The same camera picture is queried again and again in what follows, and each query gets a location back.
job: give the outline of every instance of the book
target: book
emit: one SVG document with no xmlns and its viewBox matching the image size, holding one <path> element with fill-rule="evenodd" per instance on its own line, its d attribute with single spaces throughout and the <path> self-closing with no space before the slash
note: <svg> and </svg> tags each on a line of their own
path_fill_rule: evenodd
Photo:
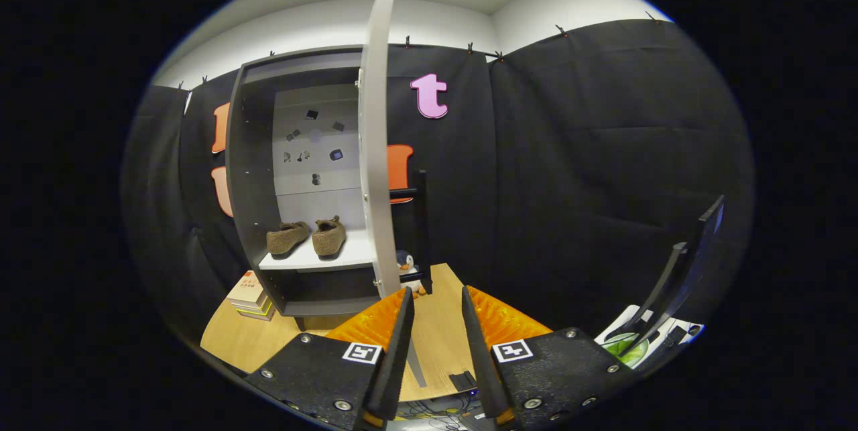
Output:
<svg viewBox="0 0 858 431">
<path fill-rule="evenodd" d="M 234 306 L 246 308 L 261 308 L 267 299 L 263 286 L 259 283 L 253 270 L 247 270 L 233 290 L 227 294 L 227 300 Z"/>
<path fill-rule="evenodd" d="M 263 305 L 258 306 L 258 308 L 254 308 L 254 306 L 240 306 L 238 304 L 233 304 L 233 307 L 240 311 L 260 312 L 263 309 L 267 309 L 267 304 L 269 304 L 269 302 L 271 302 L 271 300 L 266 296 L 265 300 L 263 300 Z"/>
<path fill-rule="evenodd" d="M 267 306 L 266 306 L 266 309 L 264 311 L 260 310 L 257 312 L 257 311 L 239 310 L 238 312 L 239 312 L 239 314 L 241 314 L 245 317 L 258 318 L 260 320 L 271 320 L 271 318 L 273 318 L 273 311 L 275 311 L 275 308 L 273 308 L 273 302 L 271 302 L 271 300 L 269 300 L 269 302 L 267 302 Z"/>
</svg>

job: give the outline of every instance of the brown slipper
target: brown slipper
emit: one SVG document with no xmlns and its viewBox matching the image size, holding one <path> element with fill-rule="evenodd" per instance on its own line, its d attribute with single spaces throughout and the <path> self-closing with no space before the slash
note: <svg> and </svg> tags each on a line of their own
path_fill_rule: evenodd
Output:
<svg viewBox="0 0 858 431">
<path fill-rule="evenodd" d="M 274 260 L 282 260 L 292 254 L 295 247 L 310 236 L 310 226 L 304 221 L 281 223 L 279 232 L 266 233 L 267 246 Z"/>
<path fill-rule="evenodd" d="M 340 223 L 340 216 L 333 220 L 316 220 L 318 230 L 313 233 L 313 249 L 319 260 L 333 260 L 340 256 L 343 242 L 346 241 L 346 227 Z"/>
</svg>

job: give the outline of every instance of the open cabinet door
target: open cabinet door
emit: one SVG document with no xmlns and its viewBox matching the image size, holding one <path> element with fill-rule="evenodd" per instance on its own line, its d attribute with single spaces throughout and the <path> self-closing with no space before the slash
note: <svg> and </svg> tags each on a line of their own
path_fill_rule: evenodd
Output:
<svg viewBox="0 0 858 431">
<path fill-rule="evenodd" d="M 375 248 L 378 294 L 398 291 L 399 267 L 387 175 L 387 47 L 393 0 L 375 0 L 358 71 L 358 141 L 367 238 Z"/>
</svg>

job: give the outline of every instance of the penguin plush toy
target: penguin plush toy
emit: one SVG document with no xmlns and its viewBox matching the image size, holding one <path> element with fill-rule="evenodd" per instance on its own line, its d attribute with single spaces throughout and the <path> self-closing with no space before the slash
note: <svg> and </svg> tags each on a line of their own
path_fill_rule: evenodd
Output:
<svg viewBox="0 0 858 431">
<path fill-rule="evenodd" d="M 396 264 L 399 266 L 400 275 L 414 274 L 420 271 L 420 267 L 414 265 L 414 258 L 404 250 L 396 251 Z M 402 288 L 405 287 L 411 288 L 411 291 L 414 294 L 414 299 L 426 295 L 426 288 L 423 288 L 423 284 L 421 284 L 419 280 L 404 282 L 404 284 L 402 284 Z"/>
</svg>

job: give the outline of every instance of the table surface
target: table surface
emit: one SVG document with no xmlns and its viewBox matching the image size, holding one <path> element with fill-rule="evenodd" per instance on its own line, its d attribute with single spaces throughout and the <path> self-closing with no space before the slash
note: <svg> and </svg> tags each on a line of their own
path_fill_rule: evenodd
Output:
<svg viewBox="0 0 858 431">
<path fill-rule="evenodd" d="M 307 317 L 310 334 L 324 336 L 349 316 Z M 224 299 L 212 315 L 200 346 L 222 361 L 253 373 L 300 333 L 295 319 L 279 312 L 270 322 L 242 317 Z M 457 393 L 450 374 L 475 373 L 462 320 L 462 282 L 450 266 L 432 266 L 432 294 L 414 300 L 414 350 L 426 379 L 420 387 L 406 365 L 400 401 L 416 401 Z"/>
</svg>

